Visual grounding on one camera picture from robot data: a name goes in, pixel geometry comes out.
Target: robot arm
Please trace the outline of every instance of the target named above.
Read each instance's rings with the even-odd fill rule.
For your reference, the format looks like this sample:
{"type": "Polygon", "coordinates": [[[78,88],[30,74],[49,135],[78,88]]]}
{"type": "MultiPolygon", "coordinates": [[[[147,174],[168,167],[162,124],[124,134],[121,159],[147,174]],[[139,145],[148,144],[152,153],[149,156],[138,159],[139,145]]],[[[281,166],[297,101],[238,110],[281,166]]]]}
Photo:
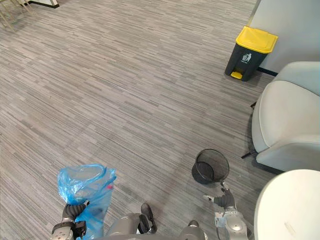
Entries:
{"type": "Polygon", "coordinates": [[[217,228],[225,228],[226,237],[228,240],[248,240],[247,237],[247,225],[244,222],[244,216],[238,212],[235,198],[232,195],[229,187],[225,182],[221,183],[223,196],[212,197],[205,195],[205,199],[219,205],[224,208],[224,213],[216,212],[215,214],[215,226],[217,228]]]}
{"type": "Polygon", "coordinates": [[[79,205],[66,204],[63,213],[62,221],[56,224],[51,233],[50,240],[75,240],[77,237],[83,237],[86,234],[86,221],[75,222],[89,204],[89,201],[79,205]]]}

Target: plastic bag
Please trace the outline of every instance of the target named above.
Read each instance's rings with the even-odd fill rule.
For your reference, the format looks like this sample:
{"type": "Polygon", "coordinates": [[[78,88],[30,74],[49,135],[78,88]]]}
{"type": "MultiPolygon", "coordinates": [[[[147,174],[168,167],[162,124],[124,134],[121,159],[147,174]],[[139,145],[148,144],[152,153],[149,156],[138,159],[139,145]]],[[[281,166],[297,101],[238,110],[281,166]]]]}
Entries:
{"type": "Polygon", "coordinates": [[[100,164],[66,167],[60,170],[57,181],[60,196],[68,204],[90,204],[76,218],[86,221],[84,240],[103,237],[104,218],[111,202],[116,170],[100,164]]]}

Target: gray carpet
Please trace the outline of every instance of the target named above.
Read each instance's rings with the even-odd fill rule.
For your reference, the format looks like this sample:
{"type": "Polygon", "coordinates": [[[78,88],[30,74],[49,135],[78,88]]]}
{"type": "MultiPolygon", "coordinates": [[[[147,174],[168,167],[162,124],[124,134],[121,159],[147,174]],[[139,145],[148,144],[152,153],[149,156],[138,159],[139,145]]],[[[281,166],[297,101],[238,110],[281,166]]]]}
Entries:
{"type": "Polygon", "coordinates": [[[0,236],[48,239],[64,202],[57,173],[100,163],[117,168],[105,230],[147,201],[158,233],[192,219],[216,240],[220,195],[191,176],[195,156],[221,151],[227,182],[252,229],[255,204],[275,175],[254,157],[250,104],[272,77],[224,75],[254,0],[65,0],[32,5],[0,28],[0,236]]]}

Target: yellow foot pedal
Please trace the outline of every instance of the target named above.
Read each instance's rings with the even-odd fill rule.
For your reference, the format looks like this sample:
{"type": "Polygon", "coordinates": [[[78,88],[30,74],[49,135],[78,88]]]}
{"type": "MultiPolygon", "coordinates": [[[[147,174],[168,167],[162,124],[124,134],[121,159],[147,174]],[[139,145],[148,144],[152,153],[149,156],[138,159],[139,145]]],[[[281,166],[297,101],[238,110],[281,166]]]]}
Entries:
{"type": "Polygon", "coordinates": [[[242,74],[240,72],[237,72],[237,71],[233,71],[231,73],[231,76],[236,78],[236,79],[242,79],[242,74]]]}

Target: white armchair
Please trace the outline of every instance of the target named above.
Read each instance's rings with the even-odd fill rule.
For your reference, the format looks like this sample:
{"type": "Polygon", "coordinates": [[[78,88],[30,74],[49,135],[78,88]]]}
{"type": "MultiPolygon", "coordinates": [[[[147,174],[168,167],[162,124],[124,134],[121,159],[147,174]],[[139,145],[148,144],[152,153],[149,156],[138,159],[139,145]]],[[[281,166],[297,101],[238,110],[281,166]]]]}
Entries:
{"type": "Polygon", "coordinates": [[[320,62],[292,62],[269,83],[252,117],[256,161],[320,171],[320,62]]]}

